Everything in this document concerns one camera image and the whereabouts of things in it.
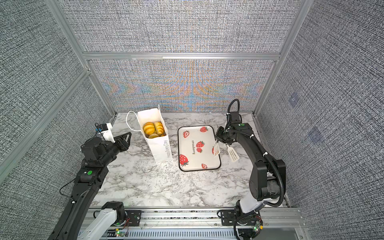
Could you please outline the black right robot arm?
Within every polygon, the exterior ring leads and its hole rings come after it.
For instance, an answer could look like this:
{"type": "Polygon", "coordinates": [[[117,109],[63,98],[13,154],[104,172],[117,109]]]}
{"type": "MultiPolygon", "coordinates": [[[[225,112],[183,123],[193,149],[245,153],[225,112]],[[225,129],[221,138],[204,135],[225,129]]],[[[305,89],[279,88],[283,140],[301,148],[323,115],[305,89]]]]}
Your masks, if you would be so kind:
{"type": "Polygon", "coordinates": [[[227,147],[233,162],[240,157],[232,144],[240,144],[252,163],[249,193],[237,203],[240,214],[258,212],[265,206],[279,207],[286,193],[286,164],[268,153],[238,112],[229,112],[226,117],[226,126],[219,127],[215,134],[216,142],[227,147]]]}

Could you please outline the long striped croissant bread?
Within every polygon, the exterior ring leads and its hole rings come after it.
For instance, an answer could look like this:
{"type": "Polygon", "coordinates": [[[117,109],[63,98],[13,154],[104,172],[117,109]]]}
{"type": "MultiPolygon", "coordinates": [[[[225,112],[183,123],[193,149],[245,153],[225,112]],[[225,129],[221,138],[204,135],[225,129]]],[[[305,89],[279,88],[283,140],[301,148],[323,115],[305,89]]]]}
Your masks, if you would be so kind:
{"type": "Polygon", "coordinates": [[[155,131],[159,136],[163,136],[165,134],[165,129],[162,122],[154,122],[155,131]]]}

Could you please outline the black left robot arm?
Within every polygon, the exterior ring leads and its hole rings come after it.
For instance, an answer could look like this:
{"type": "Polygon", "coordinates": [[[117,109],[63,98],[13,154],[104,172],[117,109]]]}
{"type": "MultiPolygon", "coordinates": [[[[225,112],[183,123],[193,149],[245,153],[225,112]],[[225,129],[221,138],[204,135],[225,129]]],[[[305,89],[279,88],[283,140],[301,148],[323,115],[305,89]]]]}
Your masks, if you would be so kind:
{"type": "Polygon", "coordinates": [[[115,137],[114,142],[93,137],[81,146],[85,158],[72,180],[74,185],[69,201],[49,240],[75,240],[78,237],[88,209],[109,172],[108,165],[119,153],[129,149],[131,137],[130,132],[115,137]]]}

